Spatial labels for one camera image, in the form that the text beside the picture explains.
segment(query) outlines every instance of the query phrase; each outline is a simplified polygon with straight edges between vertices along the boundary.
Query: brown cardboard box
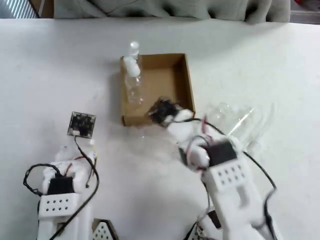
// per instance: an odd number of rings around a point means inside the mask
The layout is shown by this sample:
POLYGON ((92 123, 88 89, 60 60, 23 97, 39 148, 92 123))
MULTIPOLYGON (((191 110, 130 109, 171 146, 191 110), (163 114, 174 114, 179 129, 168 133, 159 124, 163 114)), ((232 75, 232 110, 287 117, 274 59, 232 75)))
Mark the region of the brown cardboard box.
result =
POLYGON ((148 110, 159 97, 168 97, 184 109, 195 112, 187 57, 183 53, 141 55, 142 90, 144 102, 140 106, 128 103, 124 83, 125 69, 121 58, 122 121, 125 126, 152 124, 148 110))

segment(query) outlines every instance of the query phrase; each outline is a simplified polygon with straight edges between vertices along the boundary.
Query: red wire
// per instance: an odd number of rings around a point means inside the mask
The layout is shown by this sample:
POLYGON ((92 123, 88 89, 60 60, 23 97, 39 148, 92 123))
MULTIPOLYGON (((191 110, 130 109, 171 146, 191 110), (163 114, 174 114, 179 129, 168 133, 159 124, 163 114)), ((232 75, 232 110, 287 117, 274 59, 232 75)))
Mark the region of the red wire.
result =
POLYGON ((70 163, 69 166, 66 168, 64 176, 67 176, 67 173, 68 173, 69 168, 70 168, 71 166, 72 166, 72 163, 70 163))

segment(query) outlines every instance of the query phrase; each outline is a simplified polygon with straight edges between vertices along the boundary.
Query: electronic component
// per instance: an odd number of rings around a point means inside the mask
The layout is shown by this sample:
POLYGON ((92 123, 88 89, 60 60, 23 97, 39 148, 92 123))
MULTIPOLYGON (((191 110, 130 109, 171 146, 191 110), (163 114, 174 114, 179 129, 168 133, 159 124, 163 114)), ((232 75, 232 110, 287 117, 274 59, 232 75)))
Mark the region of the electronic component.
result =
POLYGON ((236 159, 237 154, 230 141, 223 141, 208 147, 204 147, 209 157, 209 167, 223 164, 229 160, 236 159))
POLYGON ((73 178, 71 176, 60 176, 50 180, 48 195, 74 193, 73 178))
POLYGON ((148 111, 152 122, 167 127, 182 108, 167 97, 160 97, 148 111))
POLYGON ((95 115, 73 111, 67 134, 91 139, 95 122, 95 115))

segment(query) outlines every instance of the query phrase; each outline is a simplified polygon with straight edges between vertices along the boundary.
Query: cable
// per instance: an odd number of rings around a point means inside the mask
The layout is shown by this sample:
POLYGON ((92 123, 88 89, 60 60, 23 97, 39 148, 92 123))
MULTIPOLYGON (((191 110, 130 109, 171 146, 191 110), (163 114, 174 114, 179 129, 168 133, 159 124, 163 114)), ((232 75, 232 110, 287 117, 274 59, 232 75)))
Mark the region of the cable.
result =
MULTIPOLYGON (((96 167, 96 165, 97 165, 97 160, 98 160, 98 158, 95 157, 95 158, 94 158, 94 167, 96 167)), ((88 179, 87 179, 87 181, 86 181, 86 183, 85 183, 85 187, 86 187, 86 188, 89 188, 89 181, 90 181, 91 175, 94 176, 94 174, 95 174, 95 173, 93 172, 93 168, 91 168, 91 171, 90 171, 90 173, 89 173, 89 177, 88 177, 88 179)))
POLYGON ((64 176, 67 176, 67 173, 68 173, 69 169, 71 168, 71 166, 72 166, 72 163, 70 163, 69 166, 66 168, 64 176))
POLYGON ((37 168, 37 167, 50 167, 50 168, 53 168, 56 171, 56 177, 62 177, 62 174, 61 174, 59 168, 57 168, 57 166, 52 165, 52 164, 48 164, 48 163, 38 163, 38 164, 32 165, 25 172, 24 179, 23 179, 23 185, 25 185, 27 187, 27 189, 29 189, 33 194, 38 195, 39 197, 41 197, 43 195, 43 193, 40 192, 38 188, 30 187, 30 185, 27 182, 27 179, 28 179, 32 169, 37 168))
POLYGON ((74 214, 55 232, 55 234, 52 235, 52 237, 49 240, 55 239, 58 235, 60 235, 63 230, 68 226, 68 224, 80 213, 80 211, 90 202, 90 200, 94 197, 96 192, 98 191, 99 184, 100 184, 100 178, 99 174, 97 172, 96 167, 93 165, 92 160, 84 153, 84 151, 81 149, 81 147, 77 143, 77 136, 74 136, 74 142, 80 151, 81 155, 87 160, 87 162, 90 164, 91 168, 93 169, 93 172, 96 177, 96 186, 91 195, 83 202, 83 204, 77 209, 77 211, 74 212, 74 214))
POLYGON ((190 165, 190 162, 189 162, 190 149, 191 149, 192 143, 194 142, 194 140, 195 140, 196 138, 201 138, 201 139, 203 139, 203 140, 206 142, 206 144, 207 144, 208 146, 210 146, 208 140, 207 140, 204 136, 195 135, 195 136, 190 140, 190 142, 189 142, 189 144, 188 144, 188 146, 186 147, 186 150, 185 150, 186 165, 187 165, 187 166, 190 165))
MULTIPOLYGON (((176 124, 179 124, 179 123, 189 123, 189 122, 193 122, 193 121, 198 121, 198 122, 201 122, 202 119, 200 118, 189 118, 189 119, 186 119, 186 120, 182 120, 182 121, 172 121, 172 123, 176 123, 176 124)), ((209 125, 210 127, 212 127, 214 130, 216 130, 218 133, 222 134, 222 135, 225 135, 225 133, 223 131, 221 131, 219 128, 217 128, 216 126, 212 125, 211 123, 209 122, 205 122, 207 125, 209 125)))
MULTIPOLYGON (((185 119, 182 121, 172 121, 172 123, 189 123, 189 122, 193 122, 193 121, 202 121, 200 118, 189 118, 189 119, 185 119)), ((225 133, 223 131, 221 131, 219 128, 217 128, 216 126, 212 125, 209 122, 205 122, 207 125, 209 125, 210 127, 212 127, 213 129, 215 129, 218 133, 220 133, 221 135, 225 135, 225 133)), ((271 236, 274 240, 278 240, 276 233, 275 233, 275 229, 273 227, 273 219, 271 217, 271 215, 269 214, 268 211, 268 201, 269 199, 273 196, 273 194, 276 192, 277 190, 277 186, 275 184, 275 182, 273 181, 273 179, 269 176, 269 174, 267 173, 267 171, 257 162, 257 160, 255 160, 248 152, 246 151, 242 151, 244 155, 246 155, 251 161, 253 161, 253 163, 264 173, 264 175, 266 176, 266 178, 270 181, 273 189, 267 194, 264 202, 263 202, 263 214, 264 214, 264 218, 265 218, 265 224, 267 225, 271 236)))

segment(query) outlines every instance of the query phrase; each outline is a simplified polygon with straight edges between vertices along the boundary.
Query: circuit board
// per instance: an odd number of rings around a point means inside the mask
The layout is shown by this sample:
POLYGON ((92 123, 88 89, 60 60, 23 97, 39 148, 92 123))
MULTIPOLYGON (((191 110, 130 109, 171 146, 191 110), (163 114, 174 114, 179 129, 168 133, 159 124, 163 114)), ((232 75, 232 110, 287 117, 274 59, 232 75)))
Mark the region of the circuit board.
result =
POLYGON ((95 115, 73 111, 67 134, 91 139, 95 122, 95 115))

